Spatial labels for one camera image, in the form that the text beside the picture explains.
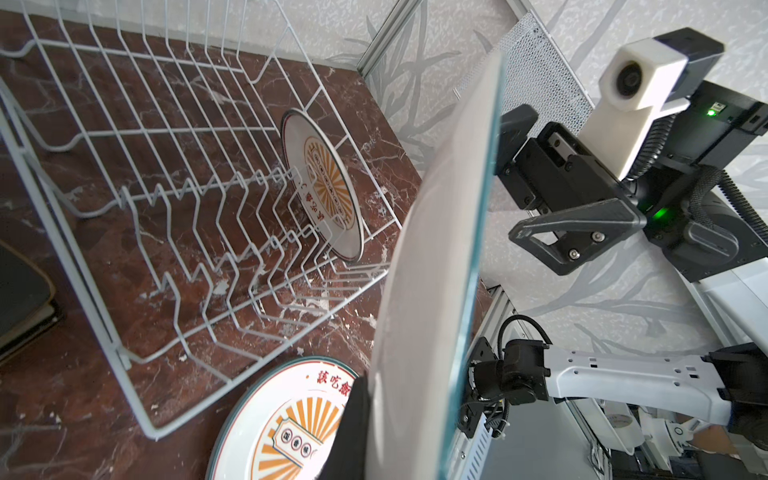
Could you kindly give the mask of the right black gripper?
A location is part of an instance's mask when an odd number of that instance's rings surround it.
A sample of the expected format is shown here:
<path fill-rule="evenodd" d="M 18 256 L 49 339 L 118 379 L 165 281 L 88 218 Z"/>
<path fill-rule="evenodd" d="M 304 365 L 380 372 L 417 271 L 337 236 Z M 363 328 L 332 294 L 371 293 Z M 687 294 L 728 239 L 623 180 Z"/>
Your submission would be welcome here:
<path fill-rule="evenodd" d="M 528 104 L 502 115 L 496 176 L 520 209 L 553 212 L 519 221 L 508 238 L 566 276 L 643 230 L 647 219 L 629 190 L 561 124 L 532 136 L 538 118 Z"/>

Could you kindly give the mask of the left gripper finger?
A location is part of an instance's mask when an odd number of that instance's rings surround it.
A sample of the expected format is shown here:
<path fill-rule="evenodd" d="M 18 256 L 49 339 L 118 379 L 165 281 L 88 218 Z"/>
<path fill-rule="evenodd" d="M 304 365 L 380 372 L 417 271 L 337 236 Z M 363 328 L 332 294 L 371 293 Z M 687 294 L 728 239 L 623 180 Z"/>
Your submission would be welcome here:
<path fill-rule="evenodd" d="M 318 476 L 319 480 L 365 478 L 370 410 L 368 377 L 363 375 L 353 383 L 330 453 Z"/>

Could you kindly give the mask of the white round plate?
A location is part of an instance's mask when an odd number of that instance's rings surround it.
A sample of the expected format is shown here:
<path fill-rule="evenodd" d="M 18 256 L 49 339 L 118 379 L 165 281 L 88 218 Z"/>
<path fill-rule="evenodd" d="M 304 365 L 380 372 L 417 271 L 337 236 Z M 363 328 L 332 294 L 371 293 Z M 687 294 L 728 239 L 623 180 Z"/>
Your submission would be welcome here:
<path fill-rule="evenodd" d="M 281 146 L 300 202 L 330 250 L 355 263 L 364 250 L 363 219 L 352 180 L 330 139 L 304 111 L 281 119 Z"/>
<path fill-rule="evenodd" d="M 369 370 L 365 475 L 442 479 L 499 143 L 505 58 L 490 54 L 454 109 L 398 237 Z"/>
<path fill-rule="evenodd" d="M 295 359 L 251 386 L 230 412 L 208 479 L 315 479 L 358 374 L 323 356 Z"/>

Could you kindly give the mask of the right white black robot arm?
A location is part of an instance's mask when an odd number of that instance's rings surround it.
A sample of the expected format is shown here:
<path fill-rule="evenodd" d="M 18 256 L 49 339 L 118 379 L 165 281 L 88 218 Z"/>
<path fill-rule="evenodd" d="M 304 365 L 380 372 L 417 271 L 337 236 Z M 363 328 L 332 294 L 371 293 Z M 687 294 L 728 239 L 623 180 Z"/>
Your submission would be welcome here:
<path fill-rule="evenodd" d="M 514 244 L 565 276 L 644 232 L 686 279 L 731 275 L 729 298 L 740 287 L 766 291 L 766 224 L 722 168 L 665 168 L 634 201 L 562 124 L 531 136 L 537 117 L 525 104 L 501 119 L 496 173 L 531 212 L 510 231 Z M 458 418 L 467 435 L 482 418 L 501 426 L 513 405 L 593 398 L 682 413 L 767 445 L 767 344 L 757 333 L 703 356 L 667 358 L 590 356 L 546 334 L 498 335 L 480 339 L 468 372 Z"/>

